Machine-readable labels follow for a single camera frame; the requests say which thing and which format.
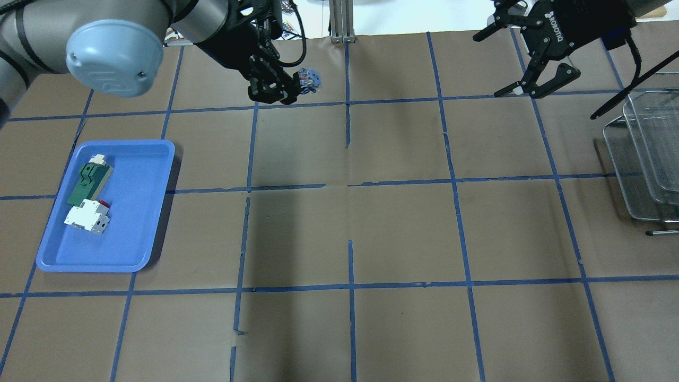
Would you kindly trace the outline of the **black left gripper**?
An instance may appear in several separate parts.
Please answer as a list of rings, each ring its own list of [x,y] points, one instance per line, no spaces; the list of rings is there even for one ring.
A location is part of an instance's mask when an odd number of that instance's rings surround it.
[[[257,50],[255,26],[239,20],[237,1],[218,1],[225,6],[225,16],[213,32],[197,42],[205,54],[224,68],[241,73],[248,80],[248,97],[255,102],[291,105],[298,100],[299,76],[289,75],[281,66],[267,60]],[[251,59],[266,63],[267,72],[252,66]]]

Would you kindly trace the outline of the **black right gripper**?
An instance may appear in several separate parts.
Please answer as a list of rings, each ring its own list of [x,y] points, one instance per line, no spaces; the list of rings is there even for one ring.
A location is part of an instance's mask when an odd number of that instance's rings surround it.
[[[600,40],[608,51],[626,44],[637,22],[625,1],[492,1],[494,13],[487,27],[472,39],[481,42],[504,28],[525,27],[520,36],[530,58],[541,64],[567,58],[592,41]],[[580,78],[580,71],[561,63],[555,75],[537,84],[541,71],[527,70],[521,80],[494,92],[494,97],[527,94],[533,99],[549,96]]]

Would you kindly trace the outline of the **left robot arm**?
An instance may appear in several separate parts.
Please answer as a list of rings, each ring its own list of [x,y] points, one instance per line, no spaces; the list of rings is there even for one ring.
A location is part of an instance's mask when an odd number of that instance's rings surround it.
[[[303,94],[299,61],[281,61],[279,1],[2,1],[2,124],[34,80],[68,73],[121,98],[152,87],[174,29],[248,81],[255,102],[289,105]]]

